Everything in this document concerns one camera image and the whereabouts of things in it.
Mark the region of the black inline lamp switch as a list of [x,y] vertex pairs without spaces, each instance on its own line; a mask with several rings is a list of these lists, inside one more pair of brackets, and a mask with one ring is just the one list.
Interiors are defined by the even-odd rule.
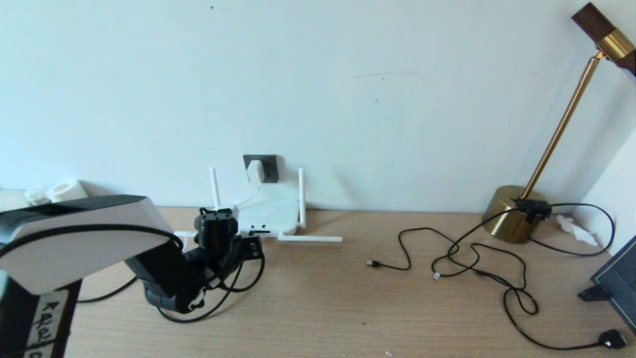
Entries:
[[516,209],[525,215],[525,222],[534,223],[549,220],[552,214],[552,206],[546,201],[534,199],[514,199]]

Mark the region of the brass desk lamp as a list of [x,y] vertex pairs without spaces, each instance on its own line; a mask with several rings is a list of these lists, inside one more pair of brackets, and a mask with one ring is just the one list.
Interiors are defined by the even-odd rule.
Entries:
[[636,80],[636,44],[631,41],[598,7],[589,1],[571,17],[574,23],[593,41],[596,54],[590,57],[578,80],[559,123],[552,134],[547,147],[539,159],[531,177],[524,186],[500,186],[487,206],[482,217],[483,227],[493,237],[508,243],[527,243],[531,240],[539,223],[525,222],[525,215],[517,210],[514,199],[534,199],[547,201],[534,191],[539,177],[554,154],[566,127],[574,116],[588,85],[602,60],[613,63],[620,70]]

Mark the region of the dark teal printed box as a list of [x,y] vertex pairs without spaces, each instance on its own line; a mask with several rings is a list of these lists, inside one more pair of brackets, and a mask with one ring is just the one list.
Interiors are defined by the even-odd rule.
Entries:
[[636,235],[590,278],[611,297],[610,304],[636,336]]

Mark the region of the white toilet paper roll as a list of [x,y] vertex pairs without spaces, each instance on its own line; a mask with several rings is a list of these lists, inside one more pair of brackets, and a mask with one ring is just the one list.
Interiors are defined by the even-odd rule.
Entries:
[[70,179],[51,186],[46,191],[46,196],[51,202],[73,201],[89,197],[81,181]]

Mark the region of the grey wall socket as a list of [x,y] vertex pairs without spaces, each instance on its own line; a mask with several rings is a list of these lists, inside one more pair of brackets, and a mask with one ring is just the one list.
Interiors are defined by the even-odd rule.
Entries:
[[277,183],[279,181],[278,158],[274,154],[243,154],[242,156],[245,169],[252,160],[262,160],[264,165],[264,182]]

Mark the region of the black plastic clip stand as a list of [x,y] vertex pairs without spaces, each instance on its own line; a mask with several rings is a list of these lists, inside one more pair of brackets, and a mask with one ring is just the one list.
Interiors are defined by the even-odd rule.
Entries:
[[595,284],[579,292],[577,297],[584,302],[604,302],[609,301],[613,295],[603,285]]

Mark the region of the crumpled white tissue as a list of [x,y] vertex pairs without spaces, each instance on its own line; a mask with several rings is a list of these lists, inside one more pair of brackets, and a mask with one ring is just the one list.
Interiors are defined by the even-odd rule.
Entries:
[[588,231],[586,231],[586,229],[583,229],[581,226],[576,224],[574,218],[557,215],[556,221],[558,222],[559,227],[562,231],[564,231],[564,233],[571,234],[578,241],[585,242],[595,247],[599,245],[593,234],[589,233]]

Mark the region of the small clear plastic container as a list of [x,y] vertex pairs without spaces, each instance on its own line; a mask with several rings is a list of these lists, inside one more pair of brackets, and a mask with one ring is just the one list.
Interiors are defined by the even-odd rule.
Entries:
[[30,206],[45,205],[51,202],[47,195],[47,190],[46,186],[38,186],[26,190],[23,194]]

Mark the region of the white router with antennas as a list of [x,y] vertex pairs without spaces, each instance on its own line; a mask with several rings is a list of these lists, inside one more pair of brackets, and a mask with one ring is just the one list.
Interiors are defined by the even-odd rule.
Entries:
[[[214,207],[221,206],[220,191],[216,169],[209,168],[209,177],[213,191]],[[280,199],[252,202],[259,195],[261,186],[250,199],[237,205],[238,211],[234,218],[238,222],[238,232],[253,231],[264,237],[277,238],[280,242],[312,242],[312,243],[341,243],[338,236],[311,236],[296,234],[298,229],[307,228],[307,200],[305,197],[305,169],[298,170],[298,199]]]

